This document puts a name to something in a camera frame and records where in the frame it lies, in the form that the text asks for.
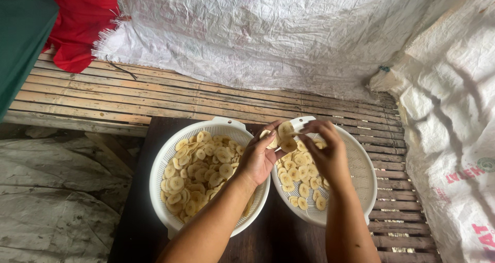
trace pile of banana slices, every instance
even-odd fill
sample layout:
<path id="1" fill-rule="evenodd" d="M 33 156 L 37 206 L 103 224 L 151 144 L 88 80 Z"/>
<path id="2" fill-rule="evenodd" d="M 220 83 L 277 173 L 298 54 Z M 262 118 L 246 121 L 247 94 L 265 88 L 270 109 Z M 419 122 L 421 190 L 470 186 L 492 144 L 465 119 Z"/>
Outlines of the pile of banana slices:
<path id="1" fill-rule="evenodd" d="M 260 134 L 260 138 L 267 136 L 270 131 L 265 130 Z M 294 182 L 301 181 L 299 185 L 299 194 L 297 192 L 293 196 L 289 196 L 289 202 L 302 210 L 308 209 L 306 198 L 310 195 L 310 189 L 313 190 L 313 201 L 319 210 L 325 210 L 326 199 L 322 197 L 319 190 L 320 187 L 330 190 L 328 181 L 320 176 L 316 165 L 313 162 L 313 157 L 302 141 L 295 141 L 294 136 L 300 133 L 294 132 L 294 127 L 290 121 L 283 122 L 275 131 L 275 139 L 267 147 L 275 149 L 278 146 L 287 155 L 277 160 L 278 177 L 282 184 L 284 192 L 292 193 L 295 191 Z M 327 145 L 320 139 L 313 139 L 313 142 L 319 149 L 325 148 Z"/>
<path id="2" fill-rule="evenodd" d="M 164 169 L 160 198 L 167 209 L 187 223 L 237 170 L 245 147 L 226 135 L 201 131 L 175 145 L 175 155 Z M 244 208 L 250 212 L 254 194 Z"/>

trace hand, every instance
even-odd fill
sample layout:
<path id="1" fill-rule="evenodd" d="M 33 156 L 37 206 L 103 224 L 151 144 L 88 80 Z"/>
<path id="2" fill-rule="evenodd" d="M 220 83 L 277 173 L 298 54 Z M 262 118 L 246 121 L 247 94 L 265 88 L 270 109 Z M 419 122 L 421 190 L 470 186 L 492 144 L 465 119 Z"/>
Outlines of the hand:
<path id="1" fill-rule="evenodd" d="M 313 120 L 304 125 L 301 133 L 319 133 L 327 146 L 319 149 L 306 135 L 299 135 L 313 156 L 318 171 L 325 177 L 334 191 L 347 190 L 352 187 L 349 174 L 345 143 L 330 121 Z"/>
<path id="2" fill-rule="evenodd" d="M 281 120 L 277 120 L 260 129 L 247 145 L 241 158 L 235 174 L 244 177 L 254 187 L 262 184 L 270 174 L 275 162 L 287 154 L 282 150 L 275 152 L 275 149 L 266 148 L 275 138 L 275 129 L 281 123 Z M 263 139 L 259 139 L 263 130 L 272 132 Z"/>

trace black wire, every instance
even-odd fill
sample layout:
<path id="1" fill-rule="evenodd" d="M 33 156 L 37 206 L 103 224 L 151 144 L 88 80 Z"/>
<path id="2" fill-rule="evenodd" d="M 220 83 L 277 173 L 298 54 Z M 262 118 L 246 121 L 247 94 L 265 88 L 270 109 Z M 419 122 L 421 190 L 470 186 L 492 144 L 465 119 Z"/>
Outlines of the black wire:
<path id="1" fill-rule="evenodd" d="M 131 72 L 127 71 L 127 70 L 124 70 L 124 69 L 122 69 L 122 68 L 119 68 L 119 67 L 117 67 L 115 64 L 113 64 L 112 62 L 108 61 L 107 56 L 108 56 L 108 55 L 105 55 L 105 60 L 106 60 L 106 61 L 107 61 L 110 65 L 114 66 L 116 69 L 119 69 L 119 70 L 121 70 L 121 71 L 123 71 L 123 72 L 126 72 L 126 73 L 130 74 L 130 75 L 131 75 L 131 76 L 132 76 L 135 80 L 138 80 L 138 78 L 137 78 L 137 77 L 136 77 L 133 73 L 131 73 Z"/>

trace bamboo platform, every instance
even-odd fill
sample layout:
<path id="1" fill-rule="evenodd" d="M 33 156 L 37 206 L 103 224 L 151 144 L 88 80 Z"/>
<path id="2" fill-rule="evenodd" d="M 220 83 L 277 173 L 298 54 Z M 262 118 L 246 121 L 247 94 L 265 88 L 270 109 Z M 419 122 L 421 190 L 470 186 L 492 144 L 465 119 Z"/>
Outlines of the bamboo platform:
<path id="1" fill-rule="evenodd" d="M 347 102 L 289 91 L 251 91 L 201 82 L 173 71 L 96 60 L 81 74 L 39 56 L 5 122 L 144 137 L 152 116 L 268 123 L 313 115 L 352 134 L 378 179 L 370 232 L 382 262 L 441 262 L 414 187 L 405 173 L 404 129 L 395 100 Z"/>

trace forearm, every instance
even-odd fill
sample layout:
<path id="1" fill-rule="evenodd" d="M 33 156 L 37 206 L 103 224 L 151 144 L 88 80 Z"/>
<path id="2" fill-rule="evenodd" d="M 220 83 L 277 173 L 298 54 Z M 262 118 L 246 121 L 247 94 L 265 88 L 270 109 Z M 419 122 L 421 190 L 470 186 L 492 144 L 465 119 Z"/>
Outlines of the forearm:
<path id="1" fill-rule="evenodd" d="M 157 263 L 218 262 L 254 190 L 234 175 L 170 241 Z"/>
<path id="2" fill-rule="evenodd" d="M 352 184 L 331 193 L 327 229 L 328 262 L 380 262 Z"/>

